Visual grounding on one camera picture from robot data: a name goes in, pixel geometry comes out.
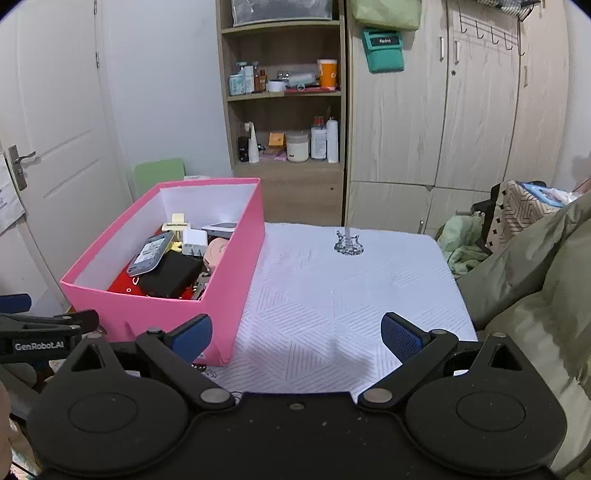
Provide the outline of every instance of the paper sheet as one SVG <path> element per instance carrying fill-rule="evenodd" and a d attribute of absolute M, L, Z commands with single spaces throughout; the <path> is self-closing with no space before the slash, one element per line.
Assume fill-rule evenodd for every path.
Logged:
<path fill-rule="evenodd" d="M 12 183 L 8 166 L 3 158 L 0 158 L 0 233 L 16 222 L 23 214 L 17 191 Z"/>

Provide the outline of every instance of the white table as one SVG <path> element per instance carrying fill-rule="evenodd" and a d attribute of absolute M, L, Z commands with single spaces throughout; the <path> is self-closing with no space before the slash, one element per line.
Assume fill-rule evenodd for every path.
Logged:
<path fill-rule="evenodd" d="M 460 340 L 476 333 L 427 235 L 351 229 L 365 251 L 335 251 L 342 228 L 267 223 L 232 360 L 206 374 L 230 391 L 359 393 L 400 366 L 381 341 L 384 313 Z"/>

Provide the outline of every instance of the white bottle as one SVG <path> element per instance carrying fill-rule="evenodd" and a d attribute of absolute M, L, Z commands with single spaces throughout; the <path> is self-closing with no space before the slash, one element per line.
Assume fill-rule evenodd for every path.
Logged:
<path fill-rule="evenodd" d="M 258 142 L 256 141 L 255 124 L 251 122 L 251 137 L 248 139 L 248 161 L 259 163 Z"/>
<path fill-rule="evenodd" d="M 339 123 L 334 118 L 326 122 L 326 158 L 329 163 L 339 162 Z"/>
<path fill-rule="evenodd" d="M 244 87 L 246 93 L 255 91 L 255 70 L 252 65 L 244 67 Z"/>
<path fill-rule="evenodd" d="M 311 135 L 311 157 L 314 160 L 326 159 L 326 128 L 324 127 L 324 118 L 314 117 L 314 126 Z"/>

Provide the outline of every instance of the pink box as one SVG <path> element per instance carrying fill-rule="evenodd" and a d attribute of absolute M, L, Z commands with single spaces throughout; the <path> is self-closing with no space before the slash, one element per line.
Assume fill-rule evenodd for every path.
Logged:
<path fill-rule="evenodd" d="M 129 207 L 61 279 L 76 310 L 94 309 L 111 342 L 134 340 L 148 327 L 169 332 L 198 314 L 213 323 L 213 338 L 200 356 L 226 365 L 263 240 L 265 222 L 259 179 L 160 183 Z M 236 222 L 220 264 L 200 300 L 169 300 L 106 291 L 141 244 L 171 215 L 182 212 L 192 228 Z"/>

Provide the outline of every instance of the wardrobe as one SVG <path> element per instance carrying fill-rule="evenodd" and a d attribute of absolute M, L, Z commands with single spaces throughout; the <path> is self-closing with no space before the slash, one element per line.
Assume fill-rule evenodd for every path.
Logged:
<path fill-rule="evenodd" d="M 549 183 L 564 129 L 563 0 L 519 22 L 475 0 L 423 2 L 403 72 L 372 74 L 348 21 L 346 223 L 434 235 L 503 179 Z"/>

